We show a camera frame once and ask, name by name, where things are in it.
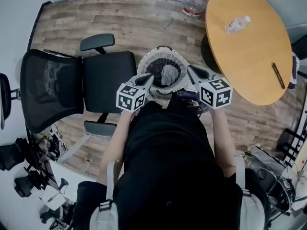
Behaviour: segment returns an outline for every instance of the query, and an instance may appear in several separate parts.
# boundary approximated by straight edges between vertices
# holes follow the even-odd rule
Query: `chair armrest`
[[[112,46],[115,43],[113,34],[98,34],[81,41],[80,51]]]
[[[84,122],[86,132],[99,136],[112,136],[116,126],[116,124],[98,123],[93,121]]]

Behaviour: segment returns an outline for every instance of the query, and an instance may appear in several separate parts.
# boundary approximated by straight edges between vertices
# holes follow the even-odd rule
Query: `chair seat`
[[[85,108],[94,113],[120,113],[116,92],[122,83],[136,75],[134,54],[129,51],[107,53],[83,60]]]

